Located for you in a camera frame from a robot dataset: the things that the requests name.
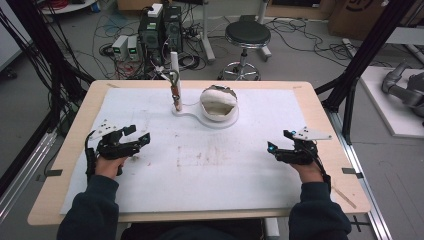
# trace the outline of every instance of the concrete floor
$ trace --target concrete floor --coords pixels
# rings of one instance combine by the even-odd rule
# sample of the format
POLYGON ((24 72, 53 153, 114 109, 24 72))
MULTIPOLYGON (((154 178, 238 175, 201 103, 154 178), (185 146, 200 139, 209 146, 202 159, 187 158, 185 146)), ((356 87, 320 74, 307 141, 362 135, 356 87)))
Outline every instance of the concrete floor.
MULTIPOLYGON (((98 53, 98 49, 105 43, 112 43, 113 38, 105 37, 105 33, 112 33, 105 25, 119 25, 122 34, 136 31, 138 27, 137 15, 119 13, 118 11, 102 11, 97 14, 89 10, 63 14, 60 21, 71 46, 76 51, 78 61, 96 79, 106 79, 109 75, 102 73, 94 61, 94 55, 106 70, 113 72, 113 63, 98 53)), ((296 21, 293 24, 304 24, 296 21)), ((210 29, 216 30, 211 36, 223 36, 226 20, 211 19, 210 29)), ((340 44, 341 38, 329 36, 325 22, 306 22, 306 31, 319 36, 323 43, 321 48, 328 48, 329 44, 340 44)), ((290 46, 312 50, 314 41, 305 37, 303 33, 282 33, 290 46)), ((222 38, 211 38, 212 48, 215 51, 216 61, 206 65, 200 71, 186 70, 181 73, 183 80, 214 80, 219 71, 228 63, 237 61, 241 50, 229 44, 222 38)), ((360 46, 361 42, 353 41, 360 46)), ((249 52, 249 62, 257 66, 262 74, 262 80, 271 81, 308 81, 314 87, 321 86, 338 77, 349 63, 349 60, 338 60, 330 52, 321 55, 329 57, 340 64, 324 59, 311 51, 293 50, 283 42, 282 37, 272 34, 268 45, 273 56, 264 62, 262 56, 249 52)), ((383 47, 375 58, 396 66, 406 59, 414 68, 423 67, 409 53, 399 50, 401 46, 387 45, 383 47)), ((24 56, 18 57, 11 65, 18 73, 17 79, 0 78, 0 107, 1 144, 0 152, 3 160, 0 161, 0 173, 10 165, 22 146, 31 136, 48 112, 47 90, 36 77, 32 66, 24 56)), ((328 93, 319 96, 325 99, 328 93)), ((358 155, 364 173, 369 181, 374 196, 378 202, 383 217, 386 220, 393 239, 415 240, 424 239, 424 188, 419 187, 424 180, 424 148, 422 139, 392 137, 385 126, 373 103, 361 84, 358 84, 355 97, 354 115, 352 121, 351 140, 358 155)), ((54 149, 59 148, 59 139, 54 149)), ((36 176, 42 174, 47 160, 54 153, 49 153, 45 161, 37 170, 28 186, 24 189, 12 210, 0 225, 0 240, 3 239, 54 239, 57 226, 34 227, 28 225, 26 219, 31 207, 42 187, 42 182, 36 181, 36 176)), ((356 216, 358 221, 367 222, 365 216, 356 216)), ((279 219, 282 239, 287 236, 287 219, 279 219)), ((353 226, 350 239, 373 239, 372 229, 361 226, 360 231, 353 226)))

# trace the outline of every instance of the wooden table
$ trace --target wooden table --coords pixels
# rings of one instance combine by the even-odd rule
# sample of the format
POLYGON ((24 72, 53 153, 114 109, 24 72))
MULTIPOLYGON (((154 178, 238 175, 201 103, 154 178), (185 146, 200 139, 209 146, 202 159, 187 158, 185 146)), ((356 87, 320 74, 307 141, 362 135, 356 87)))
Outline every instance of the wooden table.
MULTIPOLYGON (((308 128, 336 136, 312 86, 307 82, 282 81, 183 81, 183 88, 204 89, 212 84, 226 85, 233 89, 286 89, 293 90, 302 109, 308 128)), ((110 88, 169 88, 166 81, 116 81, 99 80, 94 82, 78 115, 58 153, 52 169, 63 169, 62 175, 48 177, 28 217, 31 225, 59 224, 63 215, 59 214, 67 193, 75 163, 83 151, 84 140, 91 130, 103 98, 110 88)), ((369 202, 354 174, 344 174, 342 168, 351 168, 339 140, 320 141, 319 155, 332 176, 332 193, 342 207, 349 213, 365 213, 370 210, 369 202)), ((173 213, 134 213, 120 214, 119 222, 169 221, 195 219, 225 219, 252 217, 285 217, 290 209, 258 209, 212 212, 173 212, 173 213)))

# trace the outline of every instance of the white paper sheet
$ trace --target white paper sheet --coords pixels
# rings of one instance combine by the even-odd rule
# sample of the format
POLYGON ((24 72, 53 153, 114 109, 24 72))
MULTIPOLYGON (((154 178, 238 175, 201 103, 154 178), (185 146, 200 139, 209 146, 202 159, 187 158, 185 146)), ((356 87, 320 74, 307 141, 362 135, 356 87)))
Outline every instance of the white paper sheet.
MULTIPOLYGON (((203 89, 183 89, 184 104, 196 103, 203 89)), ((122 213, 290 208, 301 182, 289 165, 267 152, 267 141, 292 149, 283 130, 306 126, 291 90, 235 89, 240 115, 227 129, 203 126, 172 114, 170 89, 110 89, 93 124, 104 119, 137 131, 121 142, 150 132, 151 142, 126 161, 116 202, 122 213)), ((89 142, 96 148, 97 141, 89 142)), ((81 154, 61 210, 86 188, 81 154)))

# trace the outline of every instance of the robotic hand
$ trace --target robotic hand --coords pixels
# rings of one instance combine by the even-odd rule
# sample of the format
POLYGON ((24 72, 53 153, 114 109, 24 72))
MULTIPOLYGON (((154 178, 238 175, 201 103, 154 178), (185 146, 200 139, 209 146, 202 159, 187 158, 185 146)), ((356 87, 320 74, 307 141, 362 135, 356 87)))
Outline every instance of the robotic hand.
MULTIPOLYGON (((96 154, 93 148, 88 148, 88 140, 93 140, 102 137, 97 145, 97 152, 107 160, 115 160, 122 157, 129 157, 140 152, 140 149, 150 143, 150 133, 138 138, 136 141, 120 143, 119 140, 123 135, 128 136, 136 131, 135 125, 124 127, 120 130, 115 130, 115 126, 110 126, 108 123, 103 123, 100 127, 92 131, 85 141, 85 154, 87 157, 87 182, 94 175, 96 169, 96 154)), ((119 167, 117 176, 122 174, 122 169, 119 167)))
POLYGON ((331 139, 331 136, 307 128, 299 133, 284 130, 284 136, 293 140, 294 150, 279 149, 275 144, 268 142, 268 152, 274 155, 277 161, 287 164, 308 165, 315 162, 321 171, 324 182, 328 184, 329 192, 331 192, 331 176, 326 173, 318 156, 317 146, 313 142, 318 139, 331 139))

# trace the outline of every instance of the stool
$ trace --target stool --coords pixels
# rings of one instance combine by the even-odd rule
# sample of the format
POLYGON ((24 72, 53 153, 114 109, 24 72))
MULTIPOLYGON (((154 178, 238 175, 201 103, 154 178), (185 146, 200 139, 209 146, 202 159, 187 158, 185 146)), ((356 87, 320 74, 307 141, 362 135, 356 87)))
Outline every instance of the stool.
POLYGON ((221 72, 218 80, 261 80, 258 69, 246 62, 247 49, 265 47, 271 39, 271 32, 256 21, 238 21, 230 23, 225 29, 228 42, 242 47, 240 62, 228 64, 221 72))

